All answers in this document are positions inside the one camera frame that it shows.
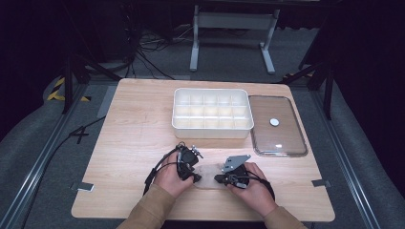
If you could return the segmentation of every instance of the wooden tabletop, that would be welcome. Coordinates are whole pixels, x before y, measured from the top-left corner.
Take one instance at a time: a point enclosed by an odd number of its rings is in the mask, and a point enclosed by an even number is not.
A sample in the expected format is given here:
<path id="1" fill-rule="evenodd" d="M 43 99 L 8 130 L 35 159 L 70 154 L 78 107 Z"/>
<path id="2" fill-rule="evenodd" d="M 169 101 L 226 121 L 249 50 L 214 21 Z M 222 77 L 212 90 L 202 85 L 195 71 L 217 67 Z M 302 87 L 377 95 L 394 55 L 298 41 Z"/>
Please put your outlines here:
<path id="1" fill-rule="evenodd" d="M 171 124 L 177 88 L 243 89 L 249 95 L 285 96 L 292 102 L 308 146 L 301 157 L 258 156 L 250 134 L 244 139 L 178 139 Z M 228 156 L 251 155 L 276 193 L 277 203 L 302 221 L 332 221 L 334 212 L 307 134 L 288 86 L 182 80 L 122 79 L 104 121 L 83 182 L 93 192 L 79 191 L 72 208 L 77 218 L 125 219 L 142 197 L 144 181 L 164 154 L 184 141 L 196 145 L 204 159 L 197 165 L 224 163 Z M 261 220 L 227 190 L 185 191 L 168 219 Z"/>

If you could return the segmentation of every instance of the human hand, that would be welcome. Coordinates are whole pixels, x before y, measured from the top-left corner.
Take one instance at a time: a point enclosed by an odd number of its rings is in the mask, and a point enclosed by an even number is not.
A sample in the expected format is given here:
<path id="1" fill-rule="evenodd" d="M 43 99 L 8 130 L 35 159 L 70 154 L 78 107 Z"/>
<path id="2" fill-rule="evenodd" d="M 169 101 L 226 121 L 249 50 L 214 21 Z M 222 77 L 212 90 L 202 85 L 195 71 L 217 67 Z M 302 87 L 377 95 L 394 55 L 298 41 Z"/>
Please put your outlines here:
<path id="1" fill-rule="evenodd" d="M 256 163 L 246 162 L 245 167 L 249 172 L 266 179 L 263 171 Z M 226 187 L 262 217 L 265 217 L 278 207 L 267 187 L 258 180 L 251 179 L 245 189 L 237 188 L 232 184 L 228 184 Z"/>
<path id="2" fill-rule="evenodd" d="M 193 185 L 194 177 L 191 176 L 187 180 L 181 180 L 177 173 L 177 152 L 171 154 L 161 163 L 161 169 L 155 176 L 153 183 L 166 190 L 174 198 L 178 198 L 182 192 Z"/>

